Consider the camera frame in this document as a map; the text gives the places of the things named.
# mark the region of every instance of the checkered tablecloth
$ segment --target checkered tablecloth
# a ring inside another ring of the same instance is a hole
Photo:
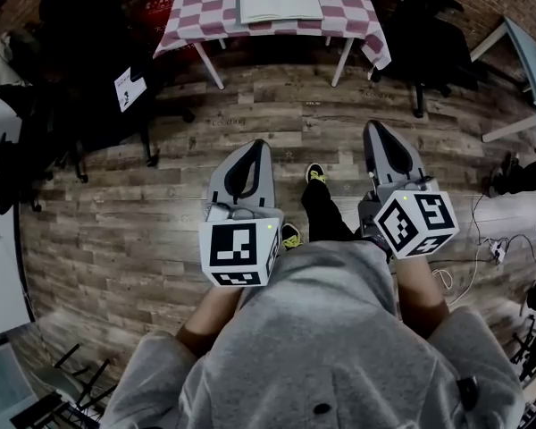
[[[378,69],[391,61],[371,0],[319,0],[322,21],[242,25],[238,0],[175,0],[155,57],[190,43],[256,35],[314,35],[364,40],[362,51]]]

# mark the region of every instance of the open book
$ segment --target open book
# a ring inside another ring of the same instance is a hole
[[[274,21],[278,19],[323,19],[318,0],[240,0],[240,21]]]

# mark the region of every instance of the power outlet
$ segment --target power outlet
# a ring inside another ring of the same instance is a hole
[[[490,253],[496,259],[497,264],[502,264],[502,261],[504,261],[504,258],[507,255],[505,248],[502,246],[502,242],[494,240],[490,241]]]

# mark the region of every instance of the desk leg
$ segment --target desk leg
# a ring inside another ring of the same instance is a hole
[[[506,135],[512,135],[513,133],[517,133],[522,130],[531,129],[532,127],[536,127],[536,114],[534,116],[530,116],[529,118],[522,119],[521,121],[516,122],[514,124],[507,125],[506,127],[503,127],[502,129],[498,129],[489,133],[485,133],[484,135],[482,135],[482,141],[484,141],[484,143],[488,143],[489,141],[494,141],[495,139],[501,139],[502,137],[505,137]]]
[[[334,88],[338,85],[339,77],[341,76],[341,73],[343,72],[343,66],[346,64],[349,50],[351,49],[351,45],[353,44],[354,44],[353,38],[348,38],[346,40],[346,45],[343,47],[343,52],[341,53],[341,57],[339,58],[338,68],[336,68],[336,73],[333,75],[333,80],[331,81],[331,85]]]
[[[206,69],[213,77],[213,80],[216,83],[216,86],[218,86],[218,89],[223,90],[224,85],[222,84],[221,77],[218,76],[218,73],[216,72],[213,64],[211,63],[211,60],[208,58],[208,55],[206,55],[205,50],[203,49],[200,43],[195,43],[194,45],[195,45],[195,48],[197,49],[198,54],[200,55],[200,58],[203,59]]]
[[[480,43],[473,51],[471,52],[471,61],[474,62],[481,55],[486,53],[491,47],[493,47],[497,41],[507,34],[507,24],[502,22],[500,26],[494,30],[487,38]]]

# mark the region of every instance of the white cube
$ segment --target white cube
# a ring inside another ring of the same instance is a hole
[[[458,233],[447,192],[396,190],[373,220],[397,259],[432,254]]]
[[[281,244],[281,219],[201,223],[203,272],[215,286],[265,286]]]

